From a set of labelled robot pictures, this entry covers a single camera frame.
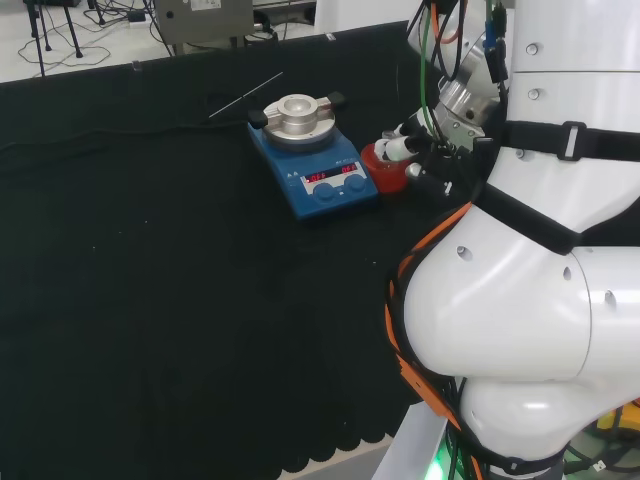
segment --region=blue knob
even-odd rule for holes
[[[335,195],[335,190],[328,183],[321,183],[313,189],[313,194],[323,202],[328,202]]]
[[[361,192],[365,187],[364,178],[362,178],[360,175],[355,174],[349,175],[344,181],[344,184],[354,192]]]

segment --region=black handle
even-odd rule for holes
[[[262,110],[249,110],[249,125],[256,130],[266,127],[269,119]]]
[[[340,92],[333,92],[327,95],[334,111],[343,110],[347,107],[347,98]]]

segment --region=gray box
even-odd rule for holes
[[[254,32],[252,0],[155,0],[168,44],[202,43]]]

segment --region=red container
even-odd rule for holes
[[[380,193],[394,193],[404,190],[409,182],[404,173],[410,160],[402,162],[382,162],[374,151],[374,144],[367,145],[360,155]]]

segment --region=black tablecloth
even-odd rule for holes
[[[0,147],[339,90],[358,148],[415,111],[404,24],[0,86]],[[2,478],[276,478],[394,434],[388,268],[411,194],[296,222],[245,126],[0,152]]]

